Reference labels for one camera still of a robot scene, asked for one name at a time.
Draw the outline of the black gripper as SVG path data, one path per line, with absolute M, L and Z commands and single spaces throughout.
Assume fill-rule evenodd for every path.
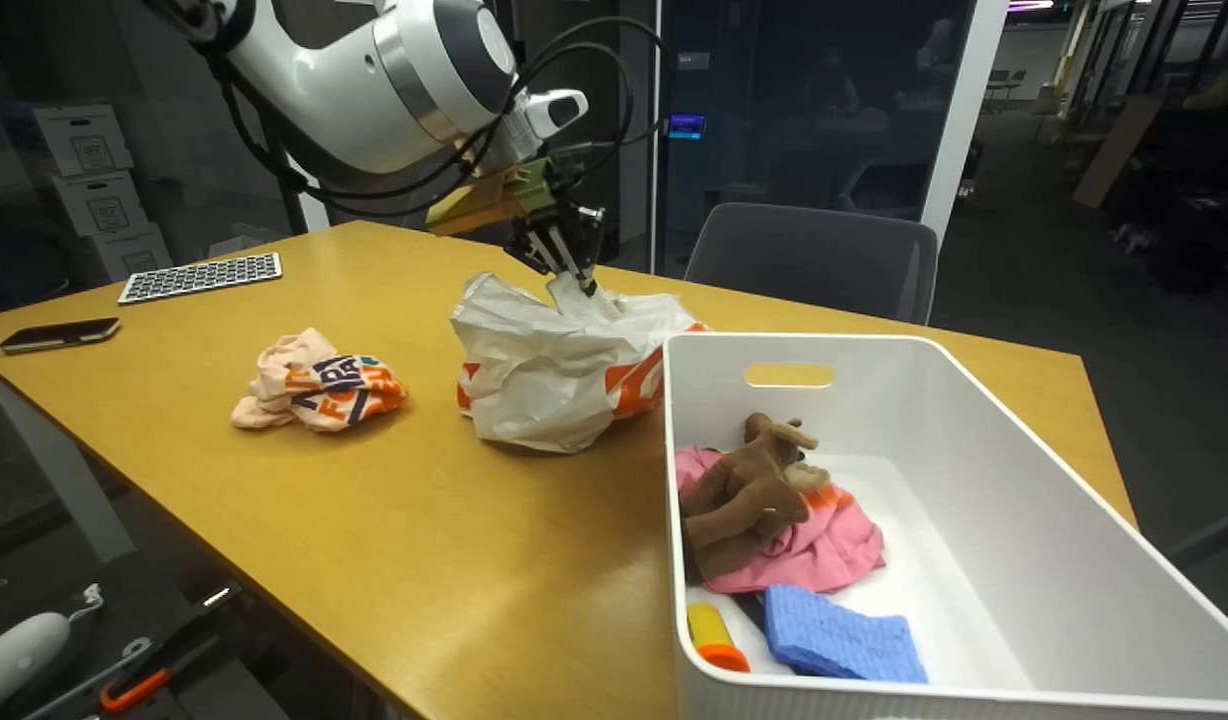
M 528 162 L 512 176 L 512 202 L 519 215 L 512 219 L 507 254 L 537 262 L 549 278 L 573 278 L 592 295 L 609 209 L 584 202 L 584 167 Z

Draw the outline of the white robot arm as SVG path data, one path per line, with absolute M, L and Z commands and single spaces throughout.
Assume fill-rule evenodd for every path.
M 146 0 L 208 62 L 226 99 L 249 99 L 273 144 L 250 157 L 321 205 L 416 205 L 433 234 L 507 229 L 507 254 L 592 291 L 600 212 L 573 198 L 550 142 L 587 118 L 584 89 L 528 80 L 485 0 Z

